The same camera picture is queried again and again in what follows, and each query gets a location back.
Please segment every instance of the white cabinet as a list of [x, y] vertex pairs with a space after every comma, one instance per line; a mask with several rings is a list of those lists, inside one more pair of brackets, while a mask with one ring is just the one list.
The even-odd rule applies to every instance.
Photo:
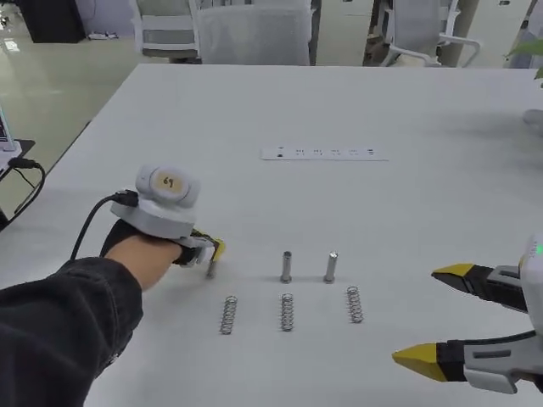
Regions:
[[322, 0], [317, 65], [364, 63], [373, 0]]

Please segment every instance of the hand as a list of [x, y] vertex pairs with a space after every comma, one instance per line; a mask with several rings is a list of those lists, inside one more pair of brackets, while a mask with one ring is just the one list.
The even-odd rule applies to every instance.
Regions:
[[150, 289], [181, 255], [181, 246], [168, 240], [143, 236], [128, 237], [105, 255], [123, 264], [143, 291]]
[[100, 256], [123, 264], [145, 291], [164, 276], [181, 254], [178, 244], [144, 235], [119, 220], [106, 238]]

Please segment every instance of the office chair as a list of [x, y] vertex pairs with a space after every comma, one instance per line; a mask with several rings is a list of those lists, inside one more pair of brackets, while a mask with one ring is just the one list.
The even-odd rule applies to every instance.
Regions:
[[197, 26], [202, 63], [309, 65], [311, 9], [305, 3], [199, 10]]
[[185, 56], [198, 51], [193, 17], [196, 0], [129, 0], [136, 50], [149, 56]]
[[463, 67], [469, 66], [479, 55], [482, 47], [479, 41], [441, 32], [440, 0], [394, 0], [393, 3], [394, 36], [381, 66], [389, 66], [401, 54], [421, 59], [424, 66], [441, 66], [435, 57], [436, 49], [451, 43], [474, 48]]

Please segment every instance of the green leaf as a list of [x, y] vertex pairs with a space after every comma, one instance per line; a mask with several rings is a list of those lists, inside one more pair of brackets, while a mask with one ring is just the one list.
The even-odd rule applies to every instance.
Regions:
[[530, 55], [543, 55], [543, 40], [523, 42], [513, 49], [509, 55], [515, 53], [529, 53]]

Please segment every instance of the black jacket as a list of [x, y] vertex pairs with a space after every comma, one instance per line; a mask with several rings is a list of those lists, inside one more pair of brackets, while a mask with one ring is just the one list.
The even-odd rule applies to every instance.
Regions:
[[142, 316], [142, 289], [109, 259], [0, 291], [0, 406], [83, 405]]

